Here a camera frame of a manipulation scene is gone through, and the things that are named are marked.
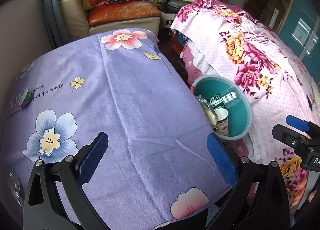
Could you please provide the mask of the clear green-label plastic bottle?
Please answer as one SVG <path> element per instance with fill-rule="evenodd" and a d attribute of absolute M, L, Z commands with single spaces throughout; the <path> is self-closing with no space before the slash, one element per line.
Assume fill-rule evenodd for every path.
<path fill-rule="evenodd" d="M 209 98 L 209 103 L 213 106 L 214 109 L 223 108 L 229 109 L 236 105 L 240 101 L 239 94 L 235 89 L 230 88 L 224 92 L 215 94 Z"/>

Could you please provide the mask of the orange cream snack bag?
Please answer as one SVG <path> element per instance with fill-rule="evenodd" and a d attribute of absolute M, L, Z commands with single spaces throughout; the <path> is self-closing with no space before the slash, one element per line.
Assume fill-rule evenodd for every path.
<path fill-rule="evenodd" d="M 203 108 L 203 111 L 205 112 L 210 122 L 210 125 L 212 126 L 213 129 L 216 129 L 218 116 L 214 111 L 213 106 L 207 100 L 205 100 L 201 95 L 197 96 L 196 99 L 199 101 L 201 107 Z"/>

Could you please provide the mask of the teal trash bin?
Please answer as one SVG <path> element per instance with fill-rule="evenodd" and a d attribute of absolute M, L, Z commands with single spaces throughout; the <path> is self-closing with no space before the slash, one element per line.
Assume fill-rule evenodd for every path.
<path fill-rule="evenodd" d="M 193 82 L 193 93 L 221 113 L 222 122 L 227 120 L 225 125 L 216 126 L 216 133 L 223 141 L 233 142 L 247 135 L 252 125 L 251 106 L 235 83 L 218 75 L 204 75 Z"/>

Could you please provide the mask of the purple floral bed sheet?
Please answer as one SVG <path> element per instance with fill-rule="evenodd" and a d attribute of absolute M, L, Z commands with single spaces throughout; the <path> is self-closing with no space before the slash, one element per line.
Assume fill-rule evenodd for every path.
<path fill-rule="evenodd" d="M 135 28 L 74 41 L 20 63 L 2 94 L 5 208 L 22 221 L 9 187 L 22 190 L 34 163 L 60 162 L 105 132 L 109 143 L 83 189 L 111 229 L 154 229 L 195 215 L 230 189 L 207 149 L 200 104 L 157 48 Z M 23 93 L 33 100 L 19 107 Z"/>

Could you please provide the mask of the beige sofa orange cushion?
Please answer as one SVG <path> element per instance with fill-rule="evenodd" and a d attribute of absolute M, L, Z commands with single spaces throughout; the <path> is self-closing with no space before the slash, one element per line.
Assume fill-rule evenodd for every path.
<path fill-rule="evenodd" d="M 59 0 L 59 5 L 70 41 L 124 28 L 159 32 L 161 12 L 147 0 L 103 4 L 90 10 L 84 10 L 82 0 Z"/>

